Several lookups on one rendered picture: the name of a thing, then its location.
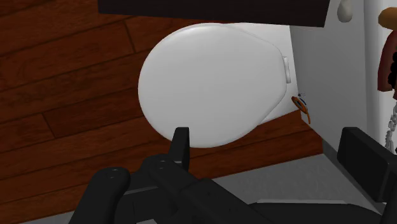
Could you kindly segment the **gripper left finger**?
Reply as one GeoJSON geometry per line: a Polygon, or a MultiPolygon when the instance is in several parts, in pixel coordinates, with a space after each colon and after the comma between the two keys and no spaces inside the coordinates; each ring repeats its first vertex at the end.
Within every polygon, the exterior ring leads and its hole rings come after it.
{"type": "Polygon", "coordinates": [[[179,198],[181,190],[197,183],[188,172],[190,138],[186,127],[174,132],[166,154],[153,155],[139,170],[108,167],[91,178],[68,224],[206,224],[192,206],[179,198]]]}

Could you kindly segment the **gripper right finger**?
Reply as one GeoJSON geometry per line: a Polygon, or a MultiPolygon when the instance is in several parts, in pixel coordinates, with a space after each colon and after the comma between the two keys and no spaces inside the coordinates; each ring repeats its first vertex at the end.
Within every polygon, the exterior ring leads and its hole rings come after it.
{"type": "Polygon", "coordinates": [[[397,155],[357,127],[344,127],[337,160],[375,202],[385,202],[380,224],[397,224],[397,155]]]}

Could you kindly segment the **dark red and brown figure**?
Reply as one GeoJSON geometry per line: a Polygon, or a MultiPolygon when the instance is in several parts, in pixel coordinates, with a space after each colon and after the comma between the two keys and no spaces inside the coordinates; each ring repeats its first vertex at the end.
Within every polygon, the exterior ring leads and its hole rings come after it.
{"type": "Polygon", "coordinates": [[[397,7],[388,7],[381,11],[378,23],[392,32],[384,43],[377,77],[377,90],[394,91],[397,100],[397,7]]]}

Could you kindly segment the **white toilet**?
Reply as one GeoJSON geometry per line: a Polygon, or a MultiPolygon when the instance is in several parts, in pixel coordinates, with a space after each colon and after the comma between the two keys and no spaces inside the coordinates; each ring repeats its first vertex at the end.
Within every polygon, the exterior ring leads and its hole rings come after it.
{"type": "Polygon", "coordinates": [[[307,104],[308,124],[337,148],[359,127],[397,153],[397,102],[377,90],[382,10],[397,0],[330,0],[324,27],[207,22],[180,28],[149,53],[138,96],[149,124],[172,139],[188,127],[193,148],[234,142],[307,104]]]}

